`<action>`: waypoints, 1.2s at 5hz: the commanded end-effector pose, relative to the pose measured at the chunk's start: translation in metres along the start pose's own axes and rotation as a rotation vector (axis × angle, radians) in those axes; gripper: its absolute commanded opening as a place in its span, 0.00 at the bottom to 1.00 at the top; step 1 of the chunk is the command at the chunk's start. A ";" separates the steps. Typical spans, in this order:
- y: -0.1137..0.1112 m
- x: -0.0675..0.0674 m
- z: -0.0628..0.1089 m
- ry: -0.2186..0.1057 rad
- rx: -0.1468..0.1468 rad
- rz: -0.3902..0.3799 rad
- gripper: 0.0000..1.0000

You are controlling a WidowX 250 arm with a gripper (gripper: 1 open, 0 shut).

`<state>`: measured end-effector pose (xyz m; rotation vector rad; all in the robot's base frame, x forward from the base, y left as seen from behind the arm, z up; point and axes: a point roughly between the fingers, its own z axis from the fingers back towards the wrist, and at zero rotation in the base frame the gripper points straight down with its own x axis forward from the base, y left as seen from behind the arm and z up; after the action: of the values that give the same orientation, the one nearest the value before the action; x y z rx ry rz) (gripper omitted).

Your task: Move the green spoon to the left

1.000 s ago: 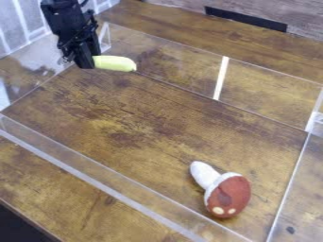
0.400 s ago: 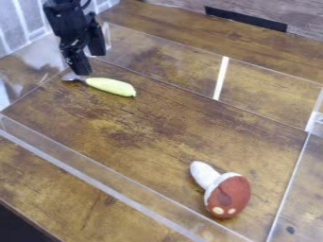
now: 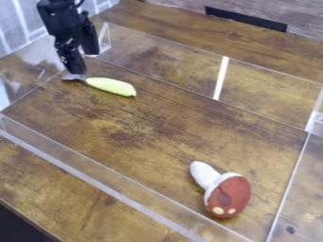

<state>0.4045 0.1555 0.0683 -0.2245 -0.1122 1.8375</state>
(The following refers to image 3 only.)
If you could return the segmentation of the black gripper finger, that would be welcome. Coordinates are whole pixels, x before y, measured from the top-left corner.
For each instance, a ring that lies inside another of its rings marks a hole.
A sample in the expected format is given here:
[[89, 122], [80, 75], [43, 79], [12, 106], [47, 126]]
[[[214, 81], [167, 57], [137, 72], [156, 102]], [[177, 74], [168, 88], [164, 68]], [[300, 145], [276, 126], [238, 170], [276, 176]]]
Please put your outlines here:
[[85, 10], [80, 13], [80, 45], [85, 55], [100, 54], [97, 32]]
[[75, 44], [61, 43], [57, 45], [57, 55], [71, 74], [84, 74], [87, 71], [79, 47]]

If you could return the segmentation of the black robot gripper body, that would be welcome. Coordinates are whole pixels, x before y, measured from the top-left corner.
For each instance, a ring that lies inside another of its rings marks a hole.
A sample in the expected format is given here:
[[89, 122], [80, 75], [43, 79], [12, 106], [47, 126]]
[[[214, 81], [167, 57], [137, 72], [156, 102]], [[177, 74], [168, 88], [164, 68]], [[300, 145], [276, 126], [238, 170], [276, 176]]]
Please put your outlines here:
[[84, 0], [39, 0], [36, 9], [48, 33], [55, 37], [55, 47], [61, 47], [77, 34], [87, 18], [87, 12], [79, 11]]

